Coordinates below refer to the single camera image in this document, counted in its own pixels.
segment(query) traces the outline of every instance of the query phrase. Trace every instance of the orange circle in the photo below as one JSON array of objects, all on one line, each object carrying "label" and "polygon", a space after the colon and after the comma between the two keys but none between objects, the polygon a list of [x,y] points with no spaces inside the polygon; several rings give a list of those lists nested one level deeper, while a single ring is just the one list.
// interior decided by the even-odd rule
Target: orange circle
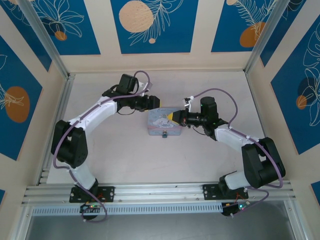
[{"label": "orange circle", "polygon": [[296,99],[295,104],[298,107],[298,109],[300,109],[300,110],[305,109],[305,107],[307,106],[307,98],[303,95],[300,95]]},{"label": "orange circle", "polygon": [[240,45],[244,48],[254,47],[265,25],[265,22],[258,22],[254,26],[250,26],[246,30],[244,30],[240,37]]},{"label": "orange circle", "polygon": [[58,39],[60,41],[67,40],[67,35],[63,31],[56,31],[54,33],[54,36],[56,37],[56,39]]},{"label": "orange circle", "polygon": [[226,0],[226,4],[228,4],[228,5],[234,5],[234,4],[236,4],[237,3],[237,0]]},{"label": "orange circle", "polygon": [[130,33],[146,31],[154,23],[151,9],[142,1],[128,1],[119,11],[122,27]]},{"label": "orange circle", "polygon": [[6,114],[12,121],[23,123],[27,120],[30,111],[30,99],[26,90],[20,86],[12,86],[6,91],[4,99],[7,100],[5,104]]}]

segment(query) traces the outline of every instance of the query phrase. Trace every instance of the flower line art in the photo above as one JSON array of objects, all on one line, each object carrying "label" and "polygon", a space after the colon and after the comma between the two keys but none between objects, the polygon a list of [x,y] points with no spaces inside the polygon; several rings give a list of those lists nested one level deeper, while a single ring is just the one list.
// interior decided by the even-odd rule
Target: flower line art
[{"label": "flower line art", "polygon": [[10,10],[12,15],[22,21],[25,25],[30,26],[28,20],[26,19],[25,15],[22,13],[20,7],[18,6],[18,3],[16,0],[1,0],[3,4]]},{"label": "flower line art", "polygon": [[237,7],[240,17],[246,21],[250,30],[254,30],[255,42],[259,38],[266,18],[270,15],[278,0],[264,0],[262,7],[258,8],[255,0],[226,0],[230,6]]},{"label": "flower line art", "polygon": [[[5,66],[6,61],[7,61],[7,57],[6,55],[0,54],[0,70]],[[10,94],[8,94],[3,87],[0,84],[0,106],[1,109],[3,109],[6,105],[8,107],[10,107],[10,104],[17,104],[20,106],[23,106],[24,103],[22,102],[22,100],[24,99],[24,97],[14,97]]]},{"label": "flower line art", "polygon": [[183,4],[184,0],[132,0],[119,11],[119,20],[130,32],[130,46],[142,41],[154,44],[157,38],[170,27],[170,14]]},{"label": "flower line art", "polygon": [[298,87],[296,105],[300,110],[309,107],[310,123],[320,123],[320,23],[312,33],[303,57],[304,78]]},{"label": "flower line art", "polygon": [[[15,0],[1,0],[12,15],[30,26]],[[85,16],[70,10],[69,0],[29,0],[50,36],[65,41],[68,34],[82,37],[83,33],[77,26],[84,21]]]},{"label": "flower line art", "polygon": [[284,13],[282,14],[282,17],[287,20],[289,12],[296,12],[300,9],[302,6],[304,0],[291,0],[288,3],[288,6],[286,6],[286,9],[284,10]]}]

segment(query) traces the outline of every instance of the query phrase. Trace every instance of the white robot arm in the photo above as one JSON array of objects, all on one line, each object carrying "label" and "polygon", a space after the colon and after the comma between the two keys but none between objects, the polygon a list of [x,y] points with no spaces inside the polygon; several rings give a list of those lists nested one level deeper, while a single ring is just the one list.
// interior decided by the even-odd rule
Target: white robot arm
[{"label": "white robot arm", "polygon": [[[151,84],[144,84],[134,76],[123,74],[118,85],[113,86],[102,94],[102,97],[87,111],[69,120],[60,120],[55,125],[51,153],[65,163],[78,184],[95,195],[98,181],[90,172],[86,163],[88,147],[86,136],[88,136],[105,119],[117,113],[123,107],[143,112],[145,110],[160,107],[160,100],[156,96],[145,95]],[[63,138],[66,131],[72,128]]]},{"label": "white robot arm", "polygon": [[236,193],[239,188],[249,186],[257,189],[279,179],[279,176],[285,176],[286,170],[271,138],[247,136],[229,126],[228,122],[219,118],[215,99],[210,96],[201,98],[201,112],[190,112],[192,99],[186,98],[186,109],[173,112],[168,118],[183,127],[202,126],[208,137],[242,153],[244,170],[220,178],[222,194]]}]

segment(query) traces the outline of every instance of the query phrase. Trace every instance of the black motor joint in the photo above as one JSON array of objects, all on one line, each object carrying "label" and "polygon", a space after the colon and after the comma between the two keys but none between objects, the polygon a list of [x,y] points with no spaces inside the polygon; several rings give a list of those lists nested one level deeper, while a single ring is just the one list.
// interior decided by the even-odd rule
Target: black motor joint
[{"label": "black motor joint", "polygon": [[217,103],[215,98],[211,96],[201,98],[200,112],[189,112],[187,108],[185,110],[175,111],[172,114],[172,121],[188,128],[191,126],[202,126],[204,133],[214,140],[216,140],[215,129],[218,126],[227,124],[226,121],[219,118]]},{"label": "black motor joint", "polygon": [[[122,74],[119,84],[113,86],[111,89],[105,91],[103,97],[119,97],[130,96],[134,89],[139,87],[139,81],[136,77]],[[144,112],[145,110],[156,109],[160,107],[160,99],[156,96],[134,96],[126,98],[118,98],[114,100],[117,103],[117,110],[119,111],[123,107],[130,107],[131,109]]]}]

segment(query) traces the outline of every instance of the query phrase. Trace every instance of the purple cable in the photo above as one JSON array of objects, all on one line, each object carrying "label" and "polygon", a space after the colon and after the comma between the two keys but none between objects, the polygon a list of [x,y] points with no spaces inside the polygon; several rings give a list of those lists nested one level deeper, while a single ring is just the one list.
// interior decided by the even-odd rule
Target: purple cable
[{"label": "purple cable", "polygon": [[[204,94],[204,93],[206,93],[206,92],[212,91],[212,90],[216,90],[216,91],[223,92],[223,93],[227,94],[227,95],[231,98],[231,100],[233,101],[234,106],[235,106],[235,114],[233,115],[233,117],[232,117],[231,120],[229,121],[229,123],[228,123],[228,128],[229,128],[232,132],[234,132],[234,133],[236,133],[236,134],[238,134],[238,135],[246,138],[247,135],[245,135],[244,133],[242,133],[242,132],[240,132],[240,131],[237,131],[237,130],[235,130],[235,129],[233,129],[233,128],[230,128],[230,124],[232,123],[232,121],[233,121],[233,120],[236,118],[236,116],[238,115],[238,105],[237,105],[237,102],[236,102],[236,100],[231,96],[230,93],[228,93],[227,91],[225,91],[225,90],[223,90],[223,89],[220,89],[220,88],[209,88],[209,89],[207,89],[207,90],[205,90],[205,91],[203,91],[203,92],[200,92],[199,94],[197,94],[197,95],[195,95],[195,96],[193,96],[193,97],[194,97],[194,98],[197,98],[197,97],[199,97],[200,95],[202,95],[202,94]],[[271,188],[276,188],[276,189],[282,188],[283,185],[284,185],[284,182],[283,182],[283,180],[282,180],[281,173],[280,173],[279,168],[278,168],[276,162],[274,161],[274,159],[270,156],[270,154],[265,150],[265,148],[264,148],[261,144],[259,144],[257,141],[255,141],[255,140],[252,139],[251,137],[249,137],[248,139],[249,139],[251,142],[253,142],[254,144],[256,144],[256,145],[264,152],[264,154],[268,157],[268,159],[270,160],[271,164],[273,165],[274,170],[276,171],[277,177],[278,177],[278,179],[279,179],[279,186],[275,186],[275,185],[272,185],[272,184],[266,184],[266,186],[271,187]]]},{"label": "purple cable", "polygon": [[[228,128],[230,129],[230,131],[242,136],[242,137],[245,137],[247,138],[247,135],[245,135],[244,133],[240,132],[240,131],[237,131],[235,129],[233,129],[232,127],[230,127],[230,124],[232,123],[232,121],[236,118],[236,116],[238,115],[238,105],[237,105],[237,102],[236,100],[231,96],[230,93],[228,93],[227,91],[223,90],[223,89],[220,89],[220,88],[209,88],[203,92],[200,92],[199,94],[193,96],[194,98],[197,98],[199,97],[200,95],[206,93],[206,92],[209,92],[209,91],[212,91],[212,90],[216,90],[216,91],[220,91],[220,92],[223,92],[225,94],[227,94],[231,100],[233,101],[234,103],[234,106],[235,106],[235,114],[233,115],[233,117],[231,118],[231,120],[229,121],[228,123]],[[279,171],[279,168],[276,164],[276,162],[274,161],[274,159],[270,156],[270,154],[265,150],[265,148],[260,144],[258,143],[257,141],[255,141],[254,139],[252,139],[251,137],[248,137],[248,140],[250,140],[251,142],[253,142],[254,144],[256,144],[263,152],[264,154],[267,156],[267,158],[270,160],[271,164],[273,165],[274,167],[274,170],[276,171],[276,174],[277,174],[277,177],[279,179],[279,186],[276,186],[276,185],[272,185],[272,184],[266,184],[266,186],[268,187],[271,187],[271,188],[276,188],[276,189],[280,189],[283,187],[284,185],[284,182],[283,182],[283,179],[282,179],[282,176],[281,176],[281,173]],[[248,189],[251,189],[251,190],[255,190],[255,191],[260,191],[260,192],[265,192],[266,193],[266,196],[264,198],[262,198],[261,200],[257,201],[255,204],[253,204],[252,206],[249,206],[250,207],[253,207],[254,205],[258,204],[258,203],[261,203],[262,201],[264,201],[265,199],[267,199],[269,197],[269,192],[267,190],[263,190],[263,189],[257,189],[257,188],[254,188],[254,187],[251,187],[251,186],[247,186]]]},{"label": "purple cable", "polygon": [[[230,129],[232,132],[242,136],[242,137],[247,137],[247,135],[243,134],[242,132],[239,132],[233,128]],[[284,181],[282,180],[282,176],[281,176],[281,173],[279,171],[279,168],[275,162],[275,160],[271,157],[271,155],[267,152],[267,150],[265,150],[265,148],[260,144],[258,143],[256,140],[252,139],[251,137],[248,138],[251,142],[253,142],[255,145],[257,145],[262,151],[263,153],[266,155],[266,157],[270,160],[271,164],[273,165],[274,167],[274,170],[276,171],[276,174],[278,176],[278,179],[279,179],[279,186],[276,186],[276,185],[272,185],[272,184],[266,184],[266,186],[268,187],[271,187],[271,188],[275,188],[275,189],[280,189],[283,187],[284,185]]]},{"label": "purple cable", "polygon": [[[136,96],[139,96],[139,95],[145,93],[145,92],[148,90],[148,87],[149,87],[149,85],[150,85],[150,83],[151,83],[151,81],[150,81],[150,76],[149,76],[149,74],[148,74],[147,72],[142,71],[142,70],[136,71],[133,76],[136,77],[136,75],[137,75],[138,73],[143,73],[143,74],[145,74],[146,77],[147,77],[147,79],[148,79],[147,84],[146,84],[146,87],[145,87],[144,90],[142,90],[141,92],[138,92],[138,93],[136,93],[136,94],[133,94],[133,95],[123,95],[123,96],[111,97],[111,98],[108,98],[108,99],[102,101],[101,104],[105,104],[105,103],[107,103],[107,102],[109,102],[109,101],[113,101],[113,100],[115,100],[115,99],[133,98],[133,97],[136,97]],[[88,116],[90,113],[92,113],[95,109],[99,108],[99,106],[100,106],[100,105],[98,105],[98,104],[97,104],[97,105],[94,105],[94,106],[93,106],[92,108],[90,108],[83,116],[81,116],[79,120],[80,120],[80,121],[83,120],[86,116]],[[72,124],[72,125],[68,128],[68,130],[63,134],[63,136],[61,137],[61,139],[60,139],[59,143],[57,144],[56,149],[55,149],[55,151],[54,151],[52,163],[53,163],[54,168],[56,168],[56,169],[67,169],[68,172],[69,172],[69,174],[70,174],[70,176],[71,176],[71,178],[72,178],[73,181],[75,182],[75,184],[78,185],[79,188],[81,188],[83,191],[85,191],[90,197],[92,197],[97,203],[99,203],[99,205],[101,205],[101,207],[103,208],[103,210],[104,210],[104,212],[105,212],[104,218],[101,219],[101,220],[96,220],[96,221],[87,220],[87,222],[89,222],[89,223],[101,223],[101,222],[103,222],[103,221],[105,221],[105,220],[107,219],[107,209],[106,209],[105,205],[104,205],[95,195],[93,195],[91,192],[89,192],[87,189],[85,189],[85,187],[83,187],[83,186],[77,181],[76,177],[74,176],[74,174],[72,173],[71,169],[70,169],[68,166],[58,166],[58,165],[57,165],[57,156],[58,156],[59,149],[60,149],[63,141],[65,140],[65,138],[68,136],[68,134],[71,132],[71,130],[72,130],[78,123],[79,123],[79,121],[75,121],[75,123]],[[85,220],[85,219],[84,219],[84,213],[85,213],[85,211],[86,211],[86,210],[84,210],[84,211],[82,212],[82,214],[81,214],[81,217],[83,218],[83,220]]]},{"label": "purple cable", "polygon": [[[266,200],[269,197],[269,192],[267,190],[258,189],[258,188],[254,188],[254,187],[251,187],[251,186],[247,186],[247,188],[251,189],[251,190],[254,190],[254,191],[264,192],[264,193],[266,193],[266,195],[262,199],[260,199],[259,201],[253,203],[252,205],[249,205],[249,207],[246,207],[245,209],[242,209],[241,211],[238,211],[237,213],[233,214],[232,216],[238,215],[239,213],[242,213],[242,212],[246,211],[248,208],[252,208],[257,204],[262,203],[264,200]],[[236,204],[237,203],[231,204],[229,206],[224,206],[223,208],[234,206]]]},{"label": "purple cable", "polygon": [[238,115],[238,105],[237,105],[237,102],[236,102],[236,100],[234,99],[234,97],[231,96],[230,93],[228,93],[227,91],[225,91],[225,90],[223,90],[223,89],[220,89],[220,88],[209,88],[209,89],[207,89],[207,90],[205,90],[205,91],[203,91],[203,92],[200,92],[199,94],[197,94],[197,95],[195,95],[195,96],[193,96],[193,97],[194,97],[194,98],[197,98],[197,97],[199,97],[200,95],[205,94],[206,92],[209,92],[209,91],[212,91],[212,90],[220,91],[220,92],[223,92],[223,93],[227,94],[227,95],[231,98],[232,102],[234,103],[234,106],[235,106],[235,114],[233,115],[233,117],[231,118],[231,120],[230,120],[229,123],[228,123],[228,128],[230,128],[230,124],[233,122],[233,120],[235,120],[236,116]]}]

